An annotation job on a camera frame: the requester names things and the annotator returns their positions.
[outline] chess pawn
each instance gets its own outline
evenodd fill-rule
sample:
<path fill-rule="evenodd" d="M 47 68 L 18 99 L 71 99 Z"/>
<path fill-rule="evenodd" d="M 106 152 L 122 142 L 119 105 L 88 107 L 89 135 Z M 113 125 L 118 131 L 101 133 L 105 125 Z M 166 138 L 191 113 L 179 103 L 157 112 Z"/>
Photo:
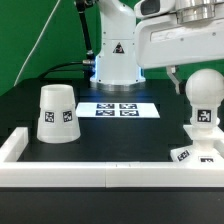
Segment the chess pawn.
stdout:
<path fill-rule="evenodd" d="M 72 86 L 47 85 L 41 89 L 37 138 L 46 143 L 71 142 L 80 137 Z"/>
<path fill-rule="evenodd" d="M 191 124 L 201 131 L 216 127 L 217 110 L 224 98 L 223 76 L 212 69 L 199 70 L 188 79 L 186 94 L 192 106 Z"/>
<path fill-rule="evenodd" d="M 224 78 L 212 69 L 195 72 L 187 81 L 186 95 L 192 106 L 192 125 L 184 129 L 193 140 L 187 147 L 171 150 L 175 162 L 221 162 L 223 158 L 214 147 L 216 140 L 224 140 L 224 133 L 218 127 L 218 107 L 224 98 Z"/>

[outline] white cup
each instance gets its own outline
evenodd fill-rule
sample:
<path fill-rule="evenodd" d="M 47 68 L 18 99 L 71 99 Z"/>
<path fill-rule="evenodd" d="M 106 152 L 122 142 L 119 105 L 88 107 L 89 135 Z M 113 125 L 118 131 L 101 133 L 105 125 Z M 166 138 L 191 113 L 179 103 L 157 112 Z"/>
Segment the white cup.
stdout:
<path fill-rule="evenodd" d="M 80 137 L 72 86 L 47 85 L 41 88 L 37 138 L 46 143 L 66 143 Z"/>

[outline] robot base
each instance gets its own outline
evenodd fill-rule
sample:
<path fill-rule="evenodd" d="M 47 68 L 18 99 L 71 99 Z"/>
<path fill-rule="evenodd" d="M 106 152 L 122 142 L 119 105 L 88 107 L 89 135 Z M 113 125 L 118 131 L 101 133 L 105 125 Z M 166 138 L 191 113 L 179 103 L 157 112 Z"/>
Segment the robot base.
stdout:
<path fill-rule="evenodd" d="M 111 91 L 111 92 L 128 92 L 128 91 L 133 91 L 136 89 L 143 89 L 145 87 L 145 82 L 136 82 L 133 84 L 105 84 L 105 83 L 100 83 L 100 82 L 93 82 L 90 81 L 90 87 L 94 89 L 100 89 L 100 90 L 105 90 L 105 91 Z"/>

